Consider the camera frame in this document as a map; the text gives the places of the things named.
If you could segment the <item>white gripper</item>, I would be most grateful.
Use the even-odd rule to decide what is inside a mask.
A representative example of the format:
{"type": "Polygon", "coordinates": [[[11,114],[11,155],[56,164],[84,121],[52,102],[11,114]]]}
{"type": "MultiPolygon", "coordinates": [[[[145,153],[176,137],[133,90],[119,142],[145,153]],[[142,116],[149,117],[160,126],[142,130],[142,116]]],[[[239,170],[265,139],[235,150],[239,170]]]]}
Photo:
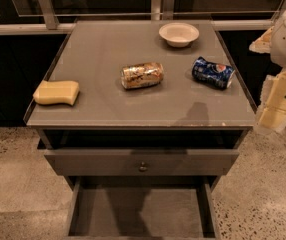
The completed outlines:
{"type": "Polygon", "coordinates": [[[258,133],[280,133],[286,127],[286,10],[274,28],[270,27],[253,41],[249,50],[260,54],[270,53],[273,63],[285,67],[276,76],[266,76],[255,117],[255,130],[258,133]]]}

